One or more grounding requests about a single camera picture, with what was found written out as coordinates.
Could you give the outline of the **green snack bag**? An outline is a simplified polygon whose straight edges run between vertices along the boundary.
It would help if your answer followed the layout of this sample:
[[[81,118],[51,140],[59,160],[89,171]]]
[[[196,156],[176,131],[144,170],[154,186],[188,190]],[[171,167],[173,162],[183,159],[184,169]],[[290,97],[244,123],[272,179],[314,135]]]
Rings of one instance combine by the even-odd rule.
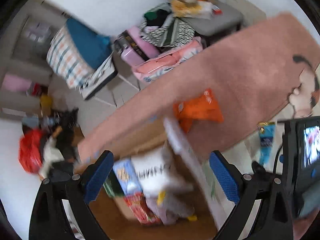
[[[124,196],[124,192],[113,170],[109,173],[108,177],[106,178],[103,187],[110,198]]]

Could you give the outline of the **red snack bag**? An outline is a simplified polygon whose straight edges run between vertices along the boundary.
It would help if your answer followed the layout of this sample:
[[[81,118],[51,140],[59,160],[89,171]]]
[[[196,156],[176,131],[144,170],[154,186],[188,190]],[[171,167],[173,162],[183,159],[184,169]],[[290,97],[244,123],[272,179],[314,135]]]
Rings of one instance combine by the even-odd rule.
[[[141,192],[124,197],[126,205],[142,225],[161,224],[158,218],[147,206],[144,194]]]

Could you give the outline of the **yellow silver scrub sponge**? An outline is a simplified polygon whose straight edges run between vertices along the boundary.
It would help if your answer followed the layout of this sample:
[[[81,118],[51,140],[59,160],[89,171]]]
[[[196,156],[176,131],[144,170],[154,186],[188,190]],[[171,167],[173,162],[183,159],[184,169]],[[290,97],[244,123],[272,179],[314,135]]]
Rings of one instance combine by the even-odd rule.
[[[197,221],[194,208],[177,198],[173,193],[160,192],[157,197],[157,206],[165,208],[178,218],[187,219],[191,222]]]

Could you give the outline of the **orange snack bag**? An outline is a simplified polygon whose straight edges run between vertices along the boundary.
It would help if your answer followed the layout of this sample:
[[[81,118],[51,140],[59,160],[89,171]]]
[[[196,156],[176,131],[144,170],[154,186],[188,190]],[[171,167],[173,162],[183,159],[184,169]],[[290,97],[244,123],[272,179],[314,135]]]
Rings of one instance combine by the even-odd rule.
[[[224,121],[218,101],[212,90],[206,89],[201,96],[173,104],[173,114],[184,133],[188,133],[194,120]]]

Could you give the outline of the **lavender cloth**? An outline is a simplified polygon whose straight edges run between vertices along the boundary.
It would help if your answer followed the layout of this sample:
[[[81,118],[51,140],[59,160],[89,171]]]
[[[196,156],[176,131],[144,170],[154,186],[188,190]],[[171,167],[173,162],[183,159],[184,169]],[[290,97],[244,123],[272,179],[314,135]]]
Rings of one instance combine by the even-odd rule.
[[[173,213],[170,213],[165,208],[157,206],[157,198],[146,198],[148,208],[162,221],[164,225],[172,225],[179,219]]]

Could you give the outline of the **pink cat rug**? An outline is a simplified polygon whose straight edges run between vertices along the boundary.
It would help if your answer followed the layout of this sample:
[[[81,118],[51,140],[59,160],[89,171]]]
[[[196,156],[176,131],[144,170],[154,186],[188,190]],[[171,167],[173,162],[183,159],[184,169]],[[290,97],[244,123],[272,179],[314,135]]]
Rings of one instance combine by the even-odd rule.
[[[193,150],[208,158],[254,132],[257,123],[272,119],[287,105],[299,85],[305,65],[293,56],[319,64],[319,45],[291,14],[283,13],[234,33],[206,48],[141,90],[86,136],[78,146],[87,161],[126,141],[153,117],[172,110],[174,103],[200,96],[209,88],[224,121],[197,121],[187,138]]]

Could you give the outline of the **white goose plush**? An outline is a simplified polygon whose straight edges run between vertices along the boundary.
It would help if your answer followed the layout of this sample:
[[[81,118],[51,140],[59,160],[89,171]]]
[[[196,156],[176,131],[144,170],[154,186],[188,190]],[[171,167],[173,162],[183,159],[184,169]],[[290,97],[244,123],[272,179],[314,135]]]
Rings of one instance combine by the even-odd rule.
[[[60,161],[64,161],[64,157],[60,150],[56,148],[56,139],[54,137],[50,137],[43,149],[43,162],[39,170],[39,175],[41,178],[47,178],[53,163]]]

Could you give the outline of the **cardboard box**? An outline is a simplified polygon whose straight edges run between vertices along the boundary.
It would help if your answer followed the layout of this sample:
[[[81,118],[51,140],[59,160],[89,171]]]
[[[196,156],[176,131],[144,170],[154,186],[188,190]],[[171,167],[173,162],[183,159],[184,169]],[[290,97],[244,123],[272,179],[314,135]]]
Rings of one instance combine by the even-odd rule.
[[[118,133],[100,127],[78,144],[83,166],[108,150],[121,194],[99,187],[89,204],[110,239],[212,239],[227,214],[203,161],[173,118]]]

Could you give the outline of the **red plastic bag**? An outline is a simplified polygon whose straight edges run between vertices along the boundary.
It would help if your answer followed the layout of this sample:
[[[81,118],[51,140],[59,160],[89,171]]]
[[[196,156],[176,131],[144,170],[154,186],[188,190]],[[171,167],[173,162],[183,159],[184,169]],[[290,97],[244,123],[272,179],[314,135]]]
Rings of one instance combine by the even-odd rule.
[[[43,130],[36,128],[20,138],[18,160],[26,172],[39,172],[42,166],[40,142],[45,135]]]

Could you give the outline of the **blue tissue pack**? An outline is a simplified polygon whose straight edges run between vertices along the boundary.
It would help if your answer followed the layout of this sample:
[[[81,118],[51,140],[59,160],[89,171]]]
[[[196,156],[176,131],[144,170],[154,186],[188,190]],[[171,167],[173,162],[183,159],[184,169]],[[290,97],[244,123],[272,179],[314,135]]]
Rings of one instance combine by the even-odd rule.
[[[113,171],[125,196],[142,192],[131,159],[116,161],[113,165]]]

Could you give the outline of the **grey cushioned chair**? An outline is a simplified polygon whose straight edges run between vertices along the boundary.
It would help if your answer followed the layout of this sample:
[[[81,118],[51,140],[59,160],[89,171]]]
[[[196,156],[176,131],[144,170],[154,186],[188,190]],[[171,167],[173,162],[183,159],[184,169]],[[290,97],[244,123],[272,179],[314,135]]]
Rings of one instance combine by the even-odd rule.
[[[198,34],[212,37],[223,31],[239,31],[243,15],[218,0],[168,0],[175,17],[187,22]]]

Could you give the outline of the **pink folded blanket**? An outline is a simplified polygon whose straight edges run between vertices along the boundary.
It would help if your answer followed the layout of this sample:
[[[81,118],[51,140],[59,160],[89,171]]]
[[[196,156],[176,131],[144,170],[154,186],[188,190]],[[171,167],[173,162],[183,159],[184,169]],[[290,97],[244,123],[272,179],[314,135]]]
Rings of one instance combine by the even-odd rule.
[[[132,72],[138,80],[151,83],[201,51],[202,39],[194,37],[186,45],[173,48],[139,66],[132,67]]]

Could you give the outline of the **black white patterned bag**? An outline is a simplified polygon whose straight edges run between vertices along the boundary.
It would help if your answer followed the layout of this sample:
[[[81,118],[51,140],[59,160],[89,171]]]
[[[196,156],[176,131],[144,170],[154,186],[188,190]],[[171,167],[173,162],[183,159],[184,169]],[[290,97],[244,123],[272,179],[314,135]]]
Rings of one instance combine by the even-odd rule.
[[[175,48],[191,42],[195,30],[174,16],[170,3],[162,3],[143,15],[139,33],[144,41],[158,48]]]

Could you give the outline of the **pink suitcase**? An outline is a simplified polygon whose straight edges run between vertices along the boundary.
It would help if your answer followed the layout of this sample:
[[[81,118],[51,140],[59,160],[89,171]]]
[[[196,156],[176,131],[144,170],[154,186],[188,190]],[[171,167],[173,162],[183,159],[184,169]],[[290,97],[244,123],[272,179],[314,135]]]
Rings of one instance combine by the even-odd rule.
[[[149,59],[156,58],[160,52],[149,42],[140,36],[137,26],[123,31],[114,41],[114,49],[120,58],[129,66],[136,67]]]

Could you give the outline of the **white frame chair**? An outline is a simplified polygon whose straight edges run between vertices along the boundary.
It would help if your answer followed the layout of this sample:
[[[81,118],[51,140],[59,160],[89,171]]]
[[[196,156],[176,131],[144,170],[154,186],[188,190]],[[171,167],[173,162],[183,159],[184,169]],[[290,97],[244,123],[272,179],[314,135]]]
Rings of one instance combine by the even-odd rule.
[[[119,72],[117,68],[117,59],[120,59],[120,57],[116,56],[115,53],[112,53],[93,73],[93,76],[87,83],[87,86],[84,86],[79,90],[85,101],[94,98],[98,92],[100,92],[116,77],[133,87],[135,90],[140,91],[140,84],[137,79],[135,83],[132,83],[127,77],[123,76],[121,72]]]

